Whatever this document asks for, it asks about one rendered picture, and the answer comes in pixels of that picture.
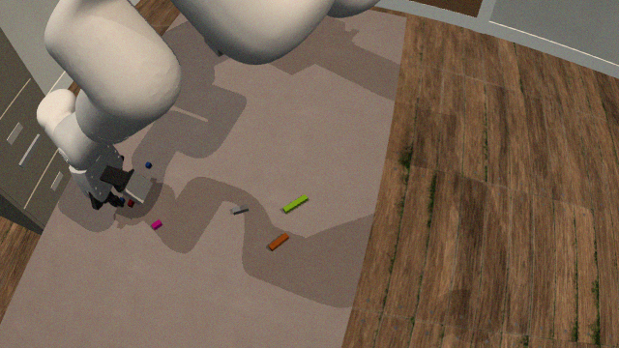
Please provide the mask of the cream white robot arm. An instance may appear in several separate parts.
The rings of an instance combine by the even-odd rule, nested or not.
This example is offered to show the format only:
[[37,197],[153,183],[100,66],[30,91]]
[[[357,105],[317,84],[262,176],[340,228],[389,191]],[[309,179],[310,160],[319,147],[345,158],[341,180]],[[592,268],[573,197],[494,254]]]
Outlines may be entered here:
[[[170,1],[220,52],[262,65],[292,51],[326,15],[358,15],[380,0]],[[108,145],[161,118],[179,97],[182,70],[176,54],[130,0],[60,0],[44,45],[83,88],[77,97],[68,89],[55,90],[37,109],[38,123],[73,168],[90,168]],[[109,165],[100,180],[119,187],[137,205],[153,185],[134,169]]]

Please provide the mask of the magenta rod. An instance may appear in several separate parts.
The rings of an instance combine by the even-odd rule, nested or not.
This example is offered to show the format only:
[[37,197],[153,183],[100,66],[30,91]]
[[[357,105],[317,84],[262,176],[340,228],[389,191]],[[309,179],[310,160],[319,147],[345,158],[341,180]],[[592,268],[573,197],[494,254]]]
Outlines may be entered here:
[[153,228],[155,230],[157,230],[158,228],[160,228],[162,226],[161,221],[158,219],[156,222],[154,222],[153,224],[151,224],[153,226]]

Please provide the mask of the lime green rod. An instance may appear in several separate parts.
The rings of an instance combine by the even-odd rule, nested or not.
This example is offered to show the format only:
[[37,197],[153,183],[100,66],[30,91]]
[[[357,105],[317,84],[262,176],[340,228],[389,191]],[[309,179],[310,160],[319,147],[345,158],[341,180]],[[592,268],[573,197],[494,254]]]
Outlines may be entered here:
[[287,214],[287,213],[291,212],[292,210],[294,210],[295,208],[299,207],[300,205],[302,205],[303,203],[305,203],[307,201],[308,201],[308,198],[304,194],[301,197],[299,197],[298,199],[296,199],[293,202],[291,202],[290,204],[288,204],[285,207],[283,207],[283,210]]

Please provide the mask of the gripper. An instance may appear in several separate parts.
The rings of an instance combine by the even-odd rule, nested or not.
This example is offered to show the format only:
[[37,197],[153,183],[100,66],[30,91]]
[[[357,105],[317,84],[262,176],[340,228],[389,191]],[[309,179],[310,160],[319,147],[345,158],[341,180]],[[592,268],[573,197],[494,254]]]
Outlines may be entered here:
[[80,190],[86,197],[90,198],[93,209],[99,210],[107,202],[116,208],[118,206],[124,207],[120,198],[111,192],[112,187],[115,187],[117,191],[120,188],[100,180],[107,165],[123,170],[123,162],[124,156],[120,156],[113,145],[108,145],[96,162],[87,170],[69,167]]

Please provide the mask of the orange rod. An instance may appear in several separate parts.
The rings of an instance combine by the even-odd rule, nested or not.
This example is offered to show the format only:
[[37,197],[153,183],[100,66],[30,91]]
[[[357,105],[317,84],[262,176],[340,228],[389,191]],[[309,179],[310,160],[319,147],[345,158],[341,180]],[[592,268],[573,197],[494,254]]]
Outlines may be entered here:
[[274,251],[277,247],[279,247],[281,244],[283,244],[288,239],[289,239],[289,236],[286,233],[282,234],[279,238],[277,238],[275,241],[273,241],[269,245],[269,249],[271,251]]

